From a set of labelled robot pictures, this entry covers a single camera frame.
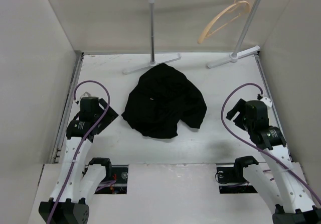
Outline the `black trousers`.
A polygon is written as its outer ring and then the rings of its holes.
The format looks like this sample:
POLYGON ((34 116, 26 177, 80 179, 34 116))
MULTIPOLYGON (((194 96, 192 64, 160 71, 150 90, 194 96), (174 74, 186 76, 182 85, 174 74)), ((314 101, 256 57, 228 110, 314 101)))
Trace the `black trousers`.
POLYGON ((178 122, 199 129, 207 112, 202 93, 175 68, 159 64, 138 80, 122 113, 129 126, 145 137, 172 139, 178 122))

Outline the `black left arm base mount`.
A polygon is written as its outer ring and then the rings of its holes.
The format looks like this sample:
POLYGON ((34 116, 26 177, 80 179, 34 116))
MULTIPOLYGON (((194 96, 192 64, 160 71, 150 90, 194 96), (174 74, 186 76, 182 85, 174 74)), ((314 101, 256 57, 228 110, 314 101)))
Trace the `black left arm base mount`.
POLYGON ((98 188, 112 180, 114 184, 101 188, 96 194, 127 194, 127 182, 129 177, 128 165, 112 165, 108 176, 98 185, 98 188))

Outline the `beige wooden clothes hanger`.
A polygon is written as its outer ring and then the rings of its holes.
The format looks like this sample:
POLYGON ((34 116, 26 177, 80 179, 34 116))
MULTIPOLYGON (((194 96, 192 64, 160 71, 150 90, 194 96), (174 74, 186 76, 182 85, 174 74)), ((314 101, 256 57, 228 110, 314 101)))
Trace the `beige wooden clothes hanger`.
POLYGON ((202 44, 205 39, 211 37, 228 24, 237 20, 250 12, 250 3, 246 0, 233 0, 233 3, 214 16, 204 27, 197 39, 198 44, 202 44))

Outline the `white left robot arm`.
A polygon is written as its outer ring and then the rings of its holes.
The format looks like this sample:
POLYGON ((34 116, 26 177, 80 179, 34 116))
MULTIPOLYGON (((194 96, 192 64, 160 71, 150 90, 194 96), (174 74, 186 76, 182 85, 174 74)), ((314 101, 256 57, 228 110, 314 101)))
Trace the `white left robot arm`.
POLYGON ((118 114, 102 98, 88 96, 80 100, 80 110, 66 129, 65 154, 59 178, 48 201, 38 212, 45 223, 87 223, 89 202, 100 183, 112 179, 108 158, 86 156, 94 137, 105 130, 118 114))

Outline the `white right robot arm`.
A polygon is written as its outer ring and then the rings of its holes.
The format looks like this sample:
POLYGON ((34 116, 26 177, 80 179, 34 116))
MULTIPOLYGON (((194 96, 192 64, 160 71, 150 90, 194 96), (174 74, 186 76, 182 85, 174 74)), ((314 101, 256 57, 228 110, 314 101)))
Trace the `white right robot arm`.
POLYGON ((312 191, 293 172, 285 138, 279 128, 269 124, 265 102, 239 99, 226 118, 248 133, 270 169, 273 181, 254 157, 246 156, 236 159, 238 166, 232 174, 255 188, 270 209, 273 223, 320 223, 320 208, 310 197, 312 191))

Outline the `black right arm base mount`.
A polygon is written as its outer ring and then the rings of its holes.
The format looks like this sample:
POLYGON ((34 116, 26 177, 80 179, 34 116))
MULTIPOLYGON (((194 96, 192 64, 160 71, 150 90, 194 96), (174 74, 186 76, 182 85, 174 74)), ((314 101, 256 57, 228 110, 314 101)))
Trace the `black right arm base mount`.
POLYGON ((231 165, 216 167, 215 180, 219 184, 220 194, 251 194, 257 193, 255 188, 243 177, 239 177, 231 165))

